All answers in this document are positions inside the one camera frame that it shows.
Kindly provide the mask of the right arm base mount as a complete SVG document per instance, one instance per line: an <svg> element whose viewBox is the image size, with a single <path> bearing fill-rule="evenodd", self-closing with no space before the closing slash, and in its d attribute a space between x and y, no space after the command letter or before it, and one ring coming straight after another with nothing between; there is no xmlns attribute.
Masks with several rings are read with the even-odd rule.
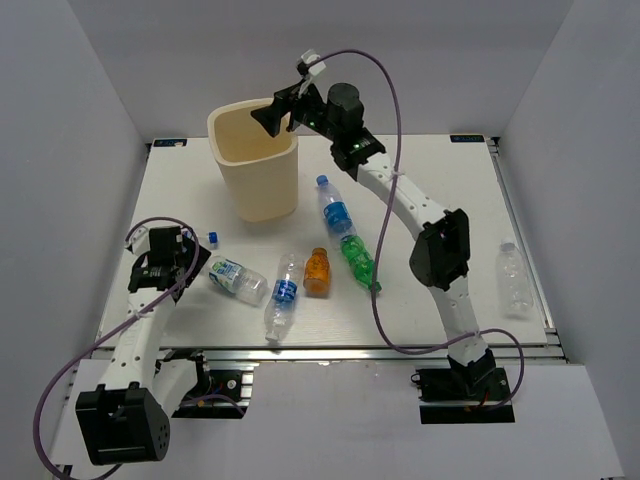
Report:
<svg viewBox="0 0 640 480"><path fill-rule="evenodd" d="M510 424L515 422L508 378L497 368L475 393L455 384L450 370L419 369L411 377L419 393L422 425Z"/></svg>

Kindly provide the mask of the clear green-label water bottle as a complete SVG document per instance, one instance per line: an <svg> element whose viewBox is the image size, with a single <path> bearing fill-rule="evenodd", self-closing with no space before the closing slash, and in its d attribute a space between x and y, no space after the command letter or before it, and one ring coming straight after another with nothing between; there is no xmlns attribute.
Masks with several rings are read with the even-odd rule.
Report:
<svg viewBox="0 0 640 480"><path fill-rule="evenodd" d="M263 275L219 255L211 258L208 277L227 294L251 306L259 306L268 290Z"/></svg>

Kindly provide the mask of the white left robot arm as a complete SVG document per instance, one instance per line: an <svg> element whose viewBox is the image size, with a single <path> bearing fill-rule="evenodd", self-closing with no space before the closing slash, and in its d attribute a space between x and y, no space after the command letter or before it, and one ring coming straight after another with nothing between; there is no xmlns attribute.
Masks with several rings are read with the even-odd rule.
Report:
<svg viewBox="0 0 640 480"><path fill-rule="evenodd" d="M185 227L138 229L130 249L128 290L131 325L117 336L109 366L92 391L75 403L84 444L97 466L162 460L170 441L170 418L185 395L205 396L211 374L185 357L157 357L165 327L210 252Z"/></svg>

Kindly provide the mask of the crushed clear blue-label bottle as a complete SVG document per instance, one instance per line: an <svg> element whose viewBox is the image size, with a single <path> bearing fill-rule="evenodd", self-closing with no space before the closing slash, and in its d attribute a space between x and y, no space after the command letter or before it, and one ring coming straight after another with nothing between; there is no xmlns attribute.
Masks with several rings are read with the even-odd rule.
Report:
<svg viewBox="0 0 640 480"><path fill-rule="evenodd" d="M264 312L265 340L278 344L290 330L296 298L304 273L304 261L296 254L281 257L271 298Z"/></svg>

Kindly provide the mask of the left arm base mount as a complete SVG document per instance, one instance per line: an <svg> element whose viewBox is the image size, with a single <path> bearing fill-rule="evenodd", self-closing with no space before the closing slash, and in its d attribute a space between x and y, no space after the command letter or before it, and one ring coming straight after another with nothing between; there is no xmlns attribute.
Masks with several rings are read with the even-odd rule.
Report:
<svg viewBox="0 0 640 480"><path fill-rule="evenodd" d="M189 360L195 365L197 383L183 397L172 417L176 419L241 419L251 397L253 366L237 362L214 361L202 350L166 350L155 361L155 375L168 370L168 364Z"/></svg>

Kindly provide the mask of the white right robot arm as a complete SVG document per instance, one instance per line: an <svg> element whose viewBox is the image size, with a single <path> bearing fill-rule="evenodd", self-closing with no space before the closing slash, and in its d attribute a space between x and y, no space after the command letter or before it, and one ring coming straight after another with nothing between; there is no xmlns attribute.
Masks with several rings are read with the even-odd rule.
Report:
<svg viewBox="0 0 640 480"><path fill-rule="evenodd" d="M479 332L468 286L469 218L431 200L402 175L384 145L364 125L364 106L353 85L338 83L327 95L295 84L275 93L252 118L272 137L304 125L331 143L338 168L374 193L415 241L409 258L414 277L431 293L447 338L453 390L472 399L484 391L495 359ZM287 118L288 125L282 120Z"/></svg>

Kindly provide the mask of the green plastic bottle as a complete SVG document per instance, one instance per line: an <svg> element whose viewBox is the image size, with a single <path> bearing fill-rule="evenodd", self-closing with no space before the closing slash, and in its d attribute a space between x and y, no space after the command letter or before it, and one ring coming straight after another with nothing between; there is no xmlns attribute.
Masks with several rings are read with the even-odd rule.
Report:
<svg viewBox="0 0 640 480"><path fill-rule="evenodd" d="M373 281L374 260L363 240L358 235L348 235L341 240L340 250L354 279L367 291L374 288L380 292L380 283Z"/></svg>

